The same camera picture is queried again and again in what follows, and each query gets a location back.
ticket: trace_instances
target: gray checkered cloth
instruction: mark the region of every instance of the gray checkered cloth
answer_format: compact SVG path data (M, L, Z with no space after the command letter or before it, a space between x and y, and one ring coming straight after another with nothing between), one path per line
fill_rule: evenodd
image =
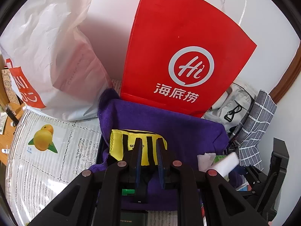
M241 166L253 165L259 170L263 169L257 144L267 130L276 108L270 95L260 90L250 113L244 116L231 134L232 146L239 149Z

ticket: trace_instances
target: red paper bag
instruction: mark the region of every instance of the red paper bag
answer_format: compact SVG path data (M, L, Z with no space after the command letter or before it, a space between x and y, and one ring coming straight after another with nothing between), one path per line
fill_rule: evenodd
M232 19L204 0L140 0L121 98L201 117L255 48Z

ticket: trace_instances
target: white wall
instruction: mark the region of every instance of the white wall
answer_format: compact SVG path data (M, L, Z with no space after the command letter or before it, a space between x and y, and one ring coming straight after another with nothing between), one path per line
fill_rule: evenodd
M220 8L222 0L206 0ZM131 27L139 0L92 0L81 26L109 75L121 79ZM226 0L223 11L238 22L244 0ZM247 0L242 29L257 44L240 77L271 91L287 69L299 38L271 0Z
M280 226L285 222L301 196L300 89L301 75L277 104L275 116L258 144L265 173L269 169L274 137L285 141L290 156L287 174L282 185L279 211L273 221L273 226Z

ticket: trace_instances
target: shopping bag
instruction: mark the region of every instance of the shopping bag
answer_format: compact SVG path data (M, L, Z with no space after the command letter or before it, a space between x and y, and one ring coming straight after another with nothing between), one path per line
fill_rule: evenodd
M140 0L121 98L201 117L255 48L231 18L204 0Z
M0 38L12 88L43 116L74 121L97 116L112 82L78 25L91 0L28 0Z

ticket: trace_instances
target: yellow pouch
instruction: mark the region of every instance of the yellow pouch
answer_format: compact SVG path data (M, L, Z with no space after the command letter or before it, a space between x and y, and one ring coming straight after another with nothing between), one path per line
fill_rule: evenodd
M110 155L116 160L121 161L124 152L134 148L136 138L142 139L141 165L149 166L153 161L157 165L156 141L158 138L163 137L152 132L113 129L110 137ZM163 142L165 149L167 149L167 142L164 138Z

